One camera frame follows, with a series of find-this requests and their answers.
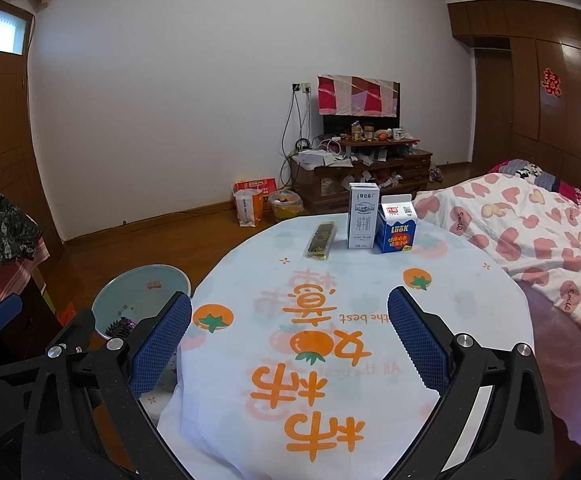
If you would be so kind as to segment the purple bed sheet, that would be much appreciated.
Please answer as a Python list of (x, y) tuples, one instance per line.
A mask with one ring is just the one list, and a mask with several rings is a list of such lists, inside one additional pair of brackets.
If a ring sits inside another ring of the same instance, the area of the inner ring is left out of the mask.
[(581, 327), (530, 284), (519, 287), (528, 300), (549, 406), (565, 423), (568, 438), (581, 445)]

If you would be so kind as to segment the green seaweed snack packet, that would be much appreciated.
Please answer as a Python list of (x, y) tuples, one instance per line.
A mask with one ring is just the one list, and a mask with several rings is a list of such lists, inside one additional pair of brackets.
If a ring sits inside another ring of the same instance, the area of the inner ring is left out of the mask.
[(329, 255), (330, 246), (333, 244), (337, 231), (336, 223), (326, 221), (320, 223), (313, 232), (307, 248), (304, 251), (304, 257), (316, 260), (326, 260)]

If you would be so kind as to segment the white orange-print tablecloth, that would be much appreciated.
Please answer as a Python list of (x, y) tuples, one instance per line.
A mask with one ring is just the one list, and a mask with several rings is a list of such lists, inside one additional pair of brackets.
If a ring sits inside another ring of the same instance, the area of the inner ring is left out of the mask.
[(485, 252), (420, 223), (408, 252), (352, 249), (348, 219), (323, 260), (319, 219), (278, 223), (197, 286), (178, 383), (158, 429), (198, 479), (380, 479), (424, 425), (424, 386), (387, 311), (403, 286), (484, 347), (531, 342), (528, 301)]

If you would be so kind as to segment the black foam net sleeve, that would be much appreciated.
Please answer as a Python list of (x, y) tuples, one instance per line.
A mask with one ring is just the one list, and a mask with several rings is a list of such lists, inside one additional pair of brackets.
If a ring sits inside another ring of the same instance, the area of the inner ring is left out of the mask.
[(105, 336), (109, 339), (127, 339), (135, 327), (136, 323), (130, 320), (130, 318), (119, 318), (119, 320), (112, 322), (106, 328)]

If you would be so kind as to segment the white wall power socket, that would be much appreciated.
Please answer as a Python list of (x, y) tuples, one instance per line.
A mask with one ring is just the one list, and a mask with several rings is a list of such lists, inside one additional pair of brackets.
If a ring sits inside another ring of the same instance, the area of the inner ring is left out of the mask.
[(295, 82), (292, 85), (292, 91), (308, 94), (311, 92), (311, 84), (310, 82)]

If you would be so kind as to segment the pink heart pattern quilt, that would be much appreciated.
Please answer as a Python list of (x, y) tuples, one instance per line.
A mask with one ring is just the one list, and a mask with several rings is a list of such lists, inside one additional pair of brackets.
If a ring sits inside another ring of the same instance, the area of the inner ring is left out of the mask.
[(418, 218), (486, 252), (581, 328), (581, 208), (527, 179), (489, 172), (416, 195)]

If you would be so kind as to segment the teal cartoon trash bin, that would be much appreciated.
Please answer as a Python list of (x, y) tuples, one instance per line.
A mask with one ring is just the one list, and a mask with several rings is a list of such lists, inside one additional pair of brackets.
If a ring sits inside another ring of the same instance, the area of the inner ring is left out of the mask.
[(191, 296), (188, 276), (175, 266), (149, 264), (118, 275), (95, 297), (91, 310), (95, 329), (105, 339), (107, 328), (120, 318), (135, 323), (159, 313), (176, 292)]

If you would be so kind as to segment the brown wooden wardrobe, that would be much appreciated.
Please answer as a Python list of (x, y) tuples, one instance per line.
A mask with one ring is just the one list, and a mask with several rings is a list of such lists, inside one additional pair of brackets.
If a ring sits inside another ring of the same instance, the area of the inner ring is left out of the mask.
[[(581, 11), (528, 0), (451, 3), (452, 36), (473, 51), (473, 166), (523, 158), (581, 188)], [(560, 76), (548, 96), (543, 70)]]

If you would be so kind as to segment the television with patchwork cover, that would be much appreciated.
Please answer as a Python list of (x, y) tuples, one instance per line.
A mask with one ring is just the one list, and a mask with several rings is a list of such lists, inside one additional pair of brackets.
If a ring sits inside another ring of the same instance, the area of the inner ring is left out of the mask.
[(317, 104), (325, 134), (350, 134), (352, 126), (401, 126), (401, 84), (358, 76), (319, 75)]

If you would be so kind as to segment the red white paper bag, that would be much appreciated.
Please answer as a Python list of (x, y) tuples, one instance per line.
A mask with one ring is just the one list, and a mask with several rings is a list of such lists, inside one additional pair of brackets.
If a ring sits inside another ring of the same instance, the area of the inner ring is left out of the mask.
[(233, 185), (233, 202), (238, 224), (242, 228), (258, 226), (264, 211), (270, 208), (269, 197), (276, 190), (274, 178), (236, 182)]

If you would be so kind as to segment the blue white milk carton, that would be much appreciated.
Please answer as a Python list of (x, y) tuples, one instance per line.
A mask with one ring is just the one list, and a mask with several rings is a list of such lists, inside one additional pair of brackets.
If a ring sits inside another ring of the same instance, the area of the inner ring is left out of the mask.
[(380, 199), (375, 243), (383, 254), (411, 250), (416, 226), (411, 194), (384, 195)]

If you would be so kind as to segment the white tall milk carton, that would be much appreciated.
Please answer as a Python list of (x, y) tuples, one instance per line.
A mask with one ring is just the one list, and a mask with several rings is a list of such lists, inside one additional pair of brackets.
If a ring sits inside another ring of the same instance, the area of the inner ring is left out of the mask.
[(375, 183), (350, 184), (348, 248), (372, 248), (375, 242), (379, 206), (379, 187)]

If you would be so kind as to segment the red double happiness decal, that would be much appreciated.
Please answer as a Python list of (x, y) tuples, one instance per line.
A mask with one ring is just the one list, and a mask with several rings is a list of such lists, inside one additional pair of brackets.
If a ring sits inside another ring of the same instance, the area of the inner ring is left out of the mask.
[(549, 67), (543, 70), (541, 86), (548, 96), (559, 99), (563, 95), (560, 76), (554, 73)]

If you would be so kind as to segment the wooden tv cabinet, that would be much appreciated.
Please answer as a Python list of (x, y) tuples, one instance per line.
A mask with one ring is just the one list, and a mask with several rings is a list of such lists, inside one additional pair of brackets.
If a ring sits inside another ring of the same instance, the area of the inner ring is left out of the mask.
[(342, 212), (355, 182), (374, 183), (383, 195), (423, 191), (431, 158), (415, 140), (328, 142), (322, 150), (292, 156), (291, 188), (315, 214)]

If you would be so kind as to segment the red striped cloth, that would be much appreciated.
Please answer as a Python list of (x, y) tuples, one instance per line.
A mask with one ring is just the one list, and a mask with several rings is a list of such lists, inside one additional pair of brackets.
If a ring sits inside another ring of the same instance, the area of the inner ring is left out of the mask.
[(20, 259), (0, 264), (0, 302), (10, 294), (20, 295), (30, 281), (44, 290), (45, 281), (39, 266), (48, 258), (50, 252), (44, 240), (39, 240), (32, 260)]

